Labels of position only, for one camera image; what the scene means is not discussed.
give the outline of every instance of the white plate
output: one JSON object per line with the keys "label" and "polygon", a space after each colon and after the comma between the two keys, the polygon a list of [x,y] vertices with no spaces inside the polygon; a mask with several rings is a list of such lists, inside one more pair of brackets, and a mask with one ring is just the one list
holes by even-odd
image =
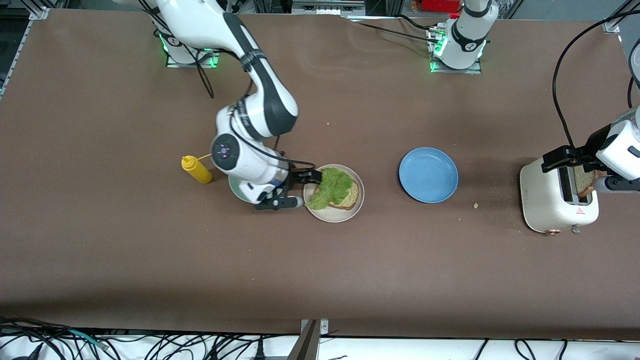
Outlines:
{"label": "white plate", "polygon": [[[311,212],[311,214],[313,214],[315,217],[317,217],[322,221],[326,221],[326,222],[347,221],[358,213],[358,211],[362,207],[362,204],[364,203],[364,185],[362,184],[362,180],[360,180],[360,176],[358,176],[358,174],[356,174],[355,171],[343,165],[337,165],[337,164],[325,165],[325,166],[319,167],[318,171],[328,167],[332,167],[332,168],[336,168],[338,170],[344,171],[352,180],[356,182],[356,184],[358,184],[358,187],[360,188],[360,193],[358,194],[358,200],[356,201],[356,205],[351,210],[336,209],[336,208],[332,208],[331,206],[327,206],[322,210],[314,210],[309,208],[307,209]],[[303,193],[302,193],[302,196],[305,199],[305,203],[308,203],[309,201],[311,201],[311,198],[313,198],[316,192],[316,188],[317,188],[316,184],[305,185],[305,189],[303,190]]]}

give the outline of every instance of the metal frame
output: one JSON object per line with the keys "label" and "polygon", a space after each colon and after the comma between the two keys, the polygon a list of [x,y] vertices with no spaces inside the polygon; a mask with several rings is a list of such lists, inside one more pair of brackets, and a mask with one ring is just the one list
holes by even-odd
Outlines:
{"label": "metal frame", "polygon": [[[629,12],[635,10],[638,6],[640,6],[640,0],[625,0],[625,2],[622,3],[622,5],[620,5],[620,7],[618,7],[618,9],[616,9],[616,11],[614,11],[610,16],[617,15],[621,12]],[[623,16],[602,24],[604,32],[607,34],[619,33],[620,27],[618,27],[618,25],[622,20],[624,20],[625,17],[626,16]]]}
{"label": "metal frame", "polygon": [[29,20],[44,20],[50,8],[66,7],[68,0],[20,0],[30,13]]}
{"label": "metal frame", "polygon": [[516,0],[516,1],[514,1],[513,5],[511,5],[511,8],[509,9],[509,12],[504,16],[504,18],[505,19],[513,19],[513,16],[516,14],[518,9],[520,9],[520,7],[522,6],[522,3],[524,3],[524,0]]}
{"label": "metal frame", "polygon": [[20,56],[20,52],[22,52],[22,46],[24,46],[24,42],[27,40],[27,35],[29,34],[29,30],[31,30],[31,26],[33,25],[33,20],[29,21],[27,28],[24,30],[24,35],[22,36],[22,40],[20,40],[20,46],[18,46],[18,51],[15,52],[15,56],[13,57],[13,61],[11,62],[11,67],[9,71],[6,73],[6,79],[2,83],[2,87],[0,88],[0,99],[4,95],[4,90],[9,83],[9,79],[11,78],[11,74],[13,73],[13,68],[15,68],[15,63],[18,61],[18,56]]}
{"label": "metal frame", "polygon": [[306,323],[302,324],[302,327],[302,333],[296,340],[295,345],[293,345],[287,360],[316,360],[317,358],[320,332],[323,329],[322,320],[307,320]]}

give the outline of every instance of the toasted bread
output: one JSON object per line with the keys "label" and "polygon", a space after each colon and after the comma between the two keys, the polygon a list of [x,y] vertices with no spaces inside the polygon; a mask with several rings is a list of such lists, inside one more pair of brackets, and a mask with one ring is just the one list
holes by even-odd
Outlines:
{"label": "toasted bread", "polygon": [[[315,192],[317,193],[318,191],[320,191],[320,186],[316,187]],[[353,184],[351,185],[351,188],[349,189],[349,193],[344,198],[344,200],[340,204],[334,204],[330,202],[329,206],[331,206],[332,208],[341,209],[341,210],[351,210],[353,209],[354,206],[356,206],[359,196],[360,196],[360,187],[354,181]]]}

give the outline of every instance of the brown table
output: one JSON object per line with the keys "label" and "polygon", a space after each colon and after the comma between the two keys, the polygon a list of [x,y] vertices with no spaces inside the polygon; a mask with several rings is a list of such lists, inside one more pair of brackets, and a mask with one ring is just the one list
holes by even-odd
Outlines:
{"label": "brown table", "polygon": [[[228,56],[166,69],[142,13],[53,10],[36,22],[0,102],[0,313],[75,326],[339,334],[638,338],[637,198],[601,196],[584,234],[536,234],[517,174],[565,143],[551,77],[588,23],[498,21],[479,76],[432,74],[424,44],[333,16],[246,16],[294,94],[292,158],[355,169],[365,205],[341,224],[254,211],[207,153],[215,113],[248,76]],[[398,20],[376,24],[417,30]],[[616,36],[593,31],[561,69],[574,139],[626,108]],[[405,153],[445,151],[446,202],[411,200]]]}

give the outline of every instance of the metal bracket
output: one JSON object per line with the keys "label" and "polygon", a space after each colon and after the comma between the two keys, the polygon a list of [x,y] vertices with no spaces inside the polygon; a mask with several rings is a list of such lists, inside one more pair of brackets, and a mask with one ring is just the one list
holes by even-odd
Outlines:
{"label": "metal bracket", "polygon": [[18,51],[15,52],[15,56],[13,57],[13,61],[11,62],[11,67],[9,68],[9,71],[6,73],[6,78],[4,79],[4,82],[2,82],[0,86],[0,99],[2,99],[2,96],[4,95],[4,90],[9,85],[9,79],[13,74],[13,69],[15,68],[16,62],[18,61],[18,56],[20,56],[20,53],[22,52],[22,47],[24,46],[24,42],[27,41],[27,35],[29,35],[29,30],[31,30],[32,25],[33,25],[33,21],[29,21],[27,28],[24,30],[24,35],[22,36],[22,40],[20,40]]}
{"label": "metal bracket", "polygon": [[49,9],[44,6],[34,6],[27,8],[29,10],[29,20],[44,20],[49,16]]}
{"label": "metal bracket", "polygon": [[[309,319],[303,319],[300,323],[300,332],[305,330],[305,327],[309,323]],[[320,335],[327,335],[329,333],[329,319],[320,319]]]}
{"label": "metal bracket", "polygon": [[[610,16],[617,15],[621,12],[629,12],[635,10],[638,5],[640,5],[640,0],[625,0],[625,2],[620,5],[620,7],[616,9],[616,11],[614,11]],[[615,20],[605,22],[604,24],[602,24],[602,29],[607,34],[619,33],[620,27],[618,25],[624,18],[625,17],[619,17]]]}

